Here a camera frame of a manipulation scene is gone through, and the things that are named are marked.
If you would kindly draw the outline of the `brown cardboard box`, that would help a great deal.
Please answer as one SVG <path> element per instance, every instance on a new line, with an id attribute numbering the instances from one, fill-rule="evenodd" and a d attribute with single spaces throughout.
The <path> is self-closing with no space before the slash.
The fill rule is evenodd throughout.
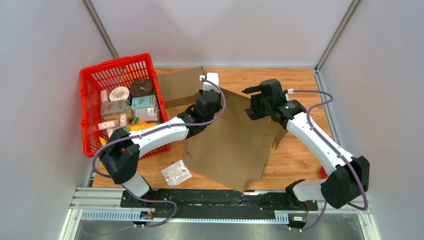
<path id="1" fill-rule="evenodd" d="M 178 70 L 157 76 L 161 96 L 166 109 L 194 104 L 203 87 L 200 76 L 205 74 L 202 66 Z"/>

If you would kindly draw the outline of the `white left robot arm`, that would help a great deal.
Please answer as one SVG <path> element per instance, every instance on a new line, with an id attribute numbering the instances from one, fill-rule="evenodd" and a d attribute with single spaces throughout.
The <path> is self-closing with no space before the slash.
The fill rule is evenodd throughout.
<path id="1" fill-rule="evenodd" d="M 150 185 L 137 171 L 139 158 L 164 145 L 196 136 L 218 120 L 225 108 L 226 97 L 220 88 L 201 90 L 195 104 L 167 122 L 146 130 L 115 130 L 92 160 L 99 159 L 107 171 L 106 177 L 126 188 L 136 204 L 148 207 L 153 194 Z"/>

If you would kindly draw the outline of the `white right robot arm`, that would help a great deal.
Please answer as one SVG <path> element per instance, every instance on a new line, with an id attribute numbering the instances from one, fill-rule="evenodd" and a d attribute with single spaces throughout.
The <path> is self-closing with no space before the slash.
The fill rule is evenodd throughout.
<path id="1" fill-rule="evenodd" d="M 345 205 L 368 209 L 369 161 L 343 149 L 312 119 L 311 109 L 290 100 L 294 89 L 283 89 L 274 78 L 245 88 L 243 93 L 251 95 L 250 107 L 245 109 L 251 120 L 270 117 L 280 124 L 313 153 L 328 175 L 320 180 L 301 179 L 287 186 L 285 203 L 289 208 L 299 209 L 306 201 L 324 201 L 335 209 Z"/>

